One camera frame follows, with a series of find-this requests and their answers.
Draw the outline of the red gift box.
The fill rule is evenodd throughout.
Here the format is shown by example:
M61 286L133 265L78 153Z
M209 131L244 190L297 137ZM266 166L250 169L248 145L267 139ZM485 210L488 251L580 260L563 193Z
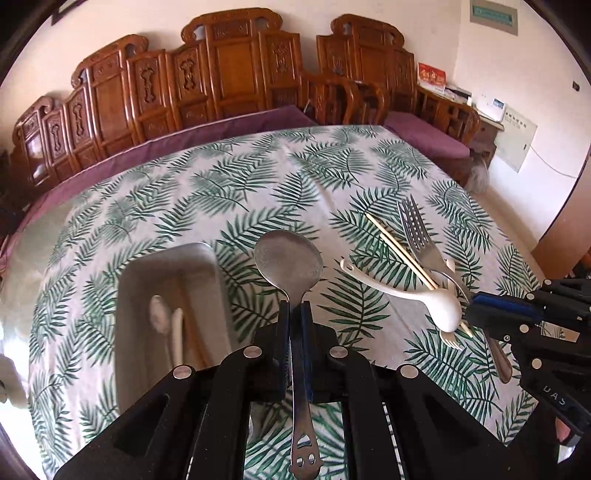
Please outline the red gift box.
M445 70L429 64L419 62L418 85L424 89L443 95L447 86L447 74Z

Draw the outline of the white wall distribution box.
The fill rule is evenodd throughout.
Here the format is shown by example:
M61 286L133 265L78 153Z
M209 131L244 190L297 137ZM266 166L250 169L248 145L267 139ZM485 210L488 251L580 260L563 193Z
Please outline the white wall distribution box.
M512 170L519 172L538 125L510 106L506 107L501 124L503 130L495 140L496 155Z

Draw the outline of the framed peony flower painting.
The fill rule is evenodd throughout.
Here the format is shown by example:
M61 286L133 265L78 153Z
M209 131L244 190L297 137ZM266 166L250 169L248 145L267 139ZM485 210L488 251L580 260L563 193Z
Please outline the framed peony flower painting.
M55 25L74 9L83 5L86 0L66 0L61 3L51 15L51 25Z

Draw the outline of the white plastic rice paddle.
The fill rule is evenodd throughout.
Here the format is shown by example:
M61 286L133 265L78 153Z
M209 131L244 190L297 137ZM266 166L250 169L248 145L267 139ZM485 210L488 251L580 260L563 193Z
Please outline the white plastic rice paddle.
M453 333L462 319L462 308L459 300L449 290L438 288L426 291L405 291L393 288L363 273L349 260L342 258L339 267L363 284L384 294L411 301L423 303L429 311L435 325L443 332Z

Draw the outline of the brown wooden chopstick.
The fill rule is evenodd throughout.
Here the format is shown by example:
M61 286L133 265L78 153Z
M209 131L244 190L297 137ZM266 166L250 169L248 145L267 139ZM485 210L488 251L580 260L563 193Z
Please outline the brown wooden chopstick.
M198 277L181 273L177 276L178 306L183 312L183 359L195 370L214 365L204 332L207 326L208 304L204 284Z

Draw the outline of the wooden side table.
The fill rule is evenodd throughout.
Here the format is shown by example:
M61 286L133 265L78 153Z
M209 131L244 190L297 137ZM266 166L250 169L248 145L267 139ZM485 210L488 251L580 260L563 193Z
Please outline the wooden side table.
M502 123L491 120L481 113L479 113L479 120L479 128L471 139L469 148L474 157L479 157L489 167L496 153L497 135L505 128Z

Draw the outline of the metal fork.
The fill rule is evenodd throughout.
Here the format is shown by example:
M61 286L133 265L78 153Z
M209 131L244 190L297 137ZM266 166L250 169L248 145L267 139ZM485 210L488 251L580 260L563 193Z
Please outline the metal fork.
M461 276L454 272L444 261L441 252L427 231L413 196L409 196L399 203L399 213L407 242L419 263L427 270L442 274L448 280L451 280L464 298L470 302L473 298L472 292ZM493 339L487 330L484 331L484 336L499 379L503 384L507 384L513 375L511 362L500 347L499 342Z

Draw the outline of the grey wall electrical panel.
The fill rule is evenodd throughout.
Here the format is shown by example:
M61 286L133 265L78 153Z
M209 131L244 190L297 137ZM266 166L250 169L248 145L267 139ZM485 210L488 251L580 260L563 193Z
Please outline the grey wall electrical panel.
M470 21L482 26L518 35L518 10L487 0L470 1Z

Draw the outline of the metal spoon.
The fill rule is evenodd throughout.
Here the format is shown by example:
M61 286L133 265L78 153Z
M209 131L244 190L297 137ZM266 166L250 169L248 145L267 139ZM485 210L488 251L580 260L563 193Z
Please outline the metal spoon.
M256 242L254 261L263 278L280 289L290 303L290 377L293 386L290 471L297 479L315 479L321 471L322 459L305 388L301 301L321 277L322 257L307 238L291 231L276 230L263 234Z

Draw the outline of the green leaf pattern tablecloth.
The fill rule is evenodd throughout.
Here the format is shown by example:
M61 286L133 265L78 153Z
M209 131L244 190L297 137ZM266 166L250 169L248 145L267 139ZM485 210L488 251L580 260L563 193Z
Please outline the green leaf pattern tablecloth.
M422 283L384 241L405 238L413 198L431 238L474 291L522 296L537 280L500 226L431 161L377 127L311 127L221 140L145 163L90 188L66 221L32 320L33 428L57 470L116 417L115 297L122 270L167 247L205 241L228 287L240 341L279 313L290 271L324 271L308 294L315 320L381 365L422 368L503 443L535 402L503 383L474 332L451 348L424 304L370 288L347 259L403 290Z

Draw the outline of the purple bench cushion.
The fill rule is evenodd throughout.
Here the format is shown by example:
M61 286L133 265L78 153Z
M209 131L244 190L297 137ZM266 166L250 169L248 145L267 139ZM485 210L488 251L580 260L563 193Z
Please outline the purple bench cushion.
M315 126L317 122L304 115L296 106L245 114L238 117L201 124L119 152L108 159L83 170L44 194L34 198L16 230L2 248L1 268L5 270L26 227L39 220L52 208L77 196L93 185L159 157L183 149L221 141L228 138L277 130Z

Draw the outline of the white plastic bag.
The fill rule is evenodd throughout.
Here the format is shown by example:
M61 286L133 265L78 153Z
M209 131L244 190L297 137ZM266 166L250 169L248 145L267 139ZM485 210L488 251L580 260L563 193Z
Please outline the white plastic bag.
M474 157L465 189L469 193L484 194L488 190L489 183L489 170L486 162L480 156Z

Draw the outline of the long carved wooden bench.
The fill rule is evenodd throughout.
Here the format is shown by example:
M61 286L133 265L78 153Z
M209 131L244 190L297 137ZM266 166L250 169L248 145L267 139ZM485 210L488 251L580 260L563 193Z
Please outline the long carved wooden bench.
M291 105L318 124L349 125L362 109L353 81L304 69L301 40L273 10L200 15L179 48L129 34L86 57L70 95L39 98L17 120L9 184L27 201L107 158L197 125Z

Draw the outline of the grey metal rectangular tray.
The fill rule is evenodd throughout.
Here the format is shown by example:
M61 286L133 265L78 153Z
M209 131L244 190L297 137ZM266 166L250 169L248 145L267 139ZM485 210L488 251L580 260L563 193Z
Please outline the grey metal rectangular tray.
M121 412L175 367L204 370L237 347L228 294L211 246L184 244L124 267L114 343Z

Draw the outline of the light bamboo chopstick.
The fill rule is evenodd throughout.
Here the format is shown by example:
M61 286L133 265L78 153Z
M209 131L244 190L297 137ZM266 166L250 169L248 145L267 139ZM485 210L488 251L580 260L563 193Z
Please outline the light bamboo chopstick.
M436 282L427 274L419 262L411 256L401 243L394 238L386 227L377 221L373 215L370 215L370 213L366 213L365 216L370 223L380 231L381 239L394 251L394 254L396 254L415 273L427 288L429 290L438 289Z
M459 301L448 290L437 287L419 263L411 258L410 254L384 227L379 227L378 230L381 239L428 288L425 292L411 293L411 299L425 304L432 320L439 329L443 342L452 348L459 349L455 334L457 328L460 328L469 337L474 337L472 329L462 319L462 309Z

